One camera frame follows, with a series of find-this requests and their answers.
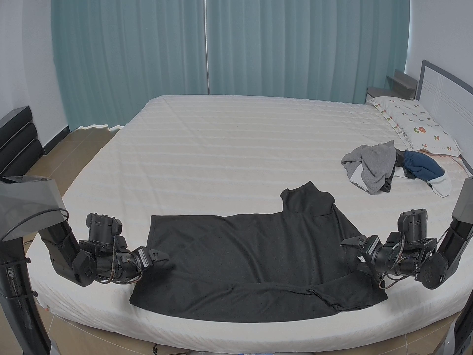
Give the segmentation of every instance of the wall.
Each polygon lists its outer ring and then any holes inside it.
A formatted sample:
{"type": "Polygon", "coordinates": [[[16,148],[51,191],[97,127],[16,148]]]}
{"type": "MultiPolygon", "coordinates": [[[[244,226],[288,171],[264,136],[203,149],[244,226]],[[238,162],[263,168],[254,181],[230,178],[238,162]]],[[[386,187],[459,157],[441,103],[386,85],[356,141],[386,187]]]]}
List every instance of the wall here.
{"type": "Polygon", "coordinates": [[[67,126],[52,58],[51,0],[0,0],[0,117],[25,105],[43,146],[67,126]]]}
{"type": "Polygon", "coordinates": [[[473,85],[473,0],[411,0],[405,72],[419,79],[423,59],[473,85]]]}

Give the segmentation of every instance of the curtain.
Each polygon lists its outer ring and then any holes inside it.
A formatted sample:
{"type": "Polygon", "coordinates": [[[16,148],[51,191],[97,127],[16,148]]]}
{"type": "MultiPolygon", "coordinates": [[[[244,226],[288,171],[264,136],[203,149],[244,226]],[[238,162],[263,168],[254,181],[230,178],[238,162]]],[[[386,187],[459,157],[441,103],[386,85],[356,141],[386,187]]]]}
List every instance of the curtain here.
{"type": "Polygon", "coordinates": [[[151,98],[207,94],[203,0],[51,0],[69,127],[125,125],[151,98]]]}
{"type": "Polygon", "coordinates": [[[207,0],[210,93],[364,103],[408,34],[409,0],[207,0]]]}

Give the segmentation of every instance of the white label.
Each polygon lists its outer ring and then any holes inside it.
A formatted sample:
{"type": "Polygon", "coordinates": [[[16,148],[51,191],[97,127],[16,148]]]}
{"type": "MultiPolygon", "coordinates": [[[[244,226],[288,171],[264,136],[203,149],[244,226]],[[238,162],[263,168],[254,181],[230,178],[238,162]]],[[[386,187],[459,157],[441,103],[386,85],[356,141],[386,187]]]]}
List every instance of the white label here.
{"type": "Polygon", "coordinates": [[[373,251],[375,250],[376,248],[376,245],[379,243],[379,238],[376,237],[375,241],[373,242],[373,244],[371,245],[370,249],[368,250],[368,254],[372,254],[373,251]]]}
{"type": "Polygon", "coordinates": [[[142,248],[140,248],[138,250],[138,254],[139,254],[139,257],[141,258],[141,261],[143,262],[143,265],[145,266],[145,268],[148,268],[150,265],[149,265],[148,261],[146,260],[145,252],[143,251],[142,248]]]}

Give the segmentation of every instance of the bed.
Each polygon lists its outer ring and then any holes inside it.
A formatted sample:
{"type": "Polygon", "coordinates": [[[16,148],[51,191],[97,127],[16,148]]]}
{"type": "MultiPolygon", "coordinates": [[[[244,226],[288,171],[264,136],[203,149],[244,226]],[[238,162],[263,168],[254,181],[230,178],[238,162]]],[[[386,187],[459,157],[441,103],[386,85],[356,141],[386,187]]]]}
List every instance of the bed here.
{"type": "MultiPolygon", "coordinates": [[[[473,89],[465,89],[446,74],[425,62],[418,96],[422,102],[428,93],[434,94],[437,107],[447,103],[456,107],[429,111],[452,132],[465,159],[473,164],[473,89]],[[426,85],[429,92],[424,95],[426,85]],[[458,97],[465,100],[458,103],[458,97]],[[450,121],[442,122],[436,112],[453,122],[462,119],[469,130],[455,132],[448,127],[450,121]]],[[[395,230],[400,212],[423,207],[429,212],[429,236],[440,237],[450,224],[467,169],[458,159],[436,157],[452,179],[452,192],[446,198],[434,194],[423,181],[404,178],[393,181],[390,193],[369,195],[348,181],[340,160],[361,144],[389,140],[405,150],[372,105],[162,96],[147,103],[99,151],[63,200],[78,239],[87,238],[86,215],[98,212],[123,222],[123,235],[134,249],[146,243],[152,214],[279,212],[281,191],[311,180],[334,196],[337,207],[365,235],[377,234],[385,240],[395,230]]],[[[38,236],[28,256],[39,303],[53,313],[142,340],[216,353],[308,352],[366,345],[461,310],[473,288],[473,246],[469,246],[457,272],[433,291],[410,278],[389,289],[387,301],[361,311],[293,322],[221,323],[136,308],[128,302],[131,285],[94,283],[81,288],[56,275],[38,236]]]]}

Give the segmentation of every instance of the white pillow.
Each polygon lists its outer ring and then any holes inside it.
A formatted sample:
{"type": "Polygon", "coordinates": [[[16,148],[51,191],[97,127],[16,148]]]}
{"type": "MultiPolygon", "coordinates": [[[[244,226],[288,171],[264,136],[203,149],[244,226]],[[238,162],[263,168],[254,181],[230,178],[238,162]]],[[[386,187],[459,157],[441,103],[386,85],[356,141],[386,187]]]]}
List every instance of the white pillow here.
{"type": "Polygon", "coordinates": [[[434,121],[417,100],[380,96],[370,99],[369,103],[391,124],[408,150],[460,156],[455,139],[434,121]]]}

